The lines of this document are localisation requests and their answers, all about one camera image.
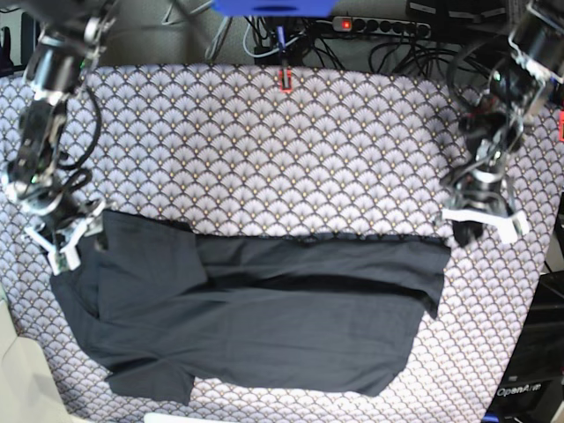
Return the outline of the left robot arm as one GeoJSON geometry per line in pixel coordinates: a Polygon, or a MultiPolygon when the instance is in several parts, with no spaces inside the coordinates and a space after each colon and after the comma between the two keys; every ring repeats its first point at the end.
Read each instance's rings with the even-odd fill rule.
{"type": "Polygon", "coordinates": [[[525,213],[516,209],[506,167],[532,117],[547,103],[553,86],[563,82],[563,3],[528,3],[508,37],[508,54],[493,67],[479,100],[471,103],[454,87],[454,76],[458,64],[482,45],[476,41],[463,48],[447,70],[449,92],[466,112],[458,128],[471,157],[443,177],[449,198],[439,219],[451,222],[461,247],[478,240],[487,226],[505,244],[531,230],[525,213]]]}

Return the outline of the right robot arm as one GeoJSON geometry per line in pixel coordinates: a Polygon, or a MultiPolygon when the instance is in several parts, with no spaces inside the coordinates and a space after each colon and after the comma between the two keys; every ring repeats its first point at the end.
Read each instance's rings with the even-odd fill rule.
{"type": "Polygon", "coordinates": [[[8,199],[40,220],[27,227],[54,274],[81,264],[78,244],[103,232],[104,200],[79,203],[74,193],[92,179],[84,167],[90,150],[68,162],[60,139],[69,99],[83,90],[87,75],[106,49],[116,20],[115,1],[17,1],[41,25],[23,75],[33,98],[19,120],[20,146],[1,178],[8,199]]]}

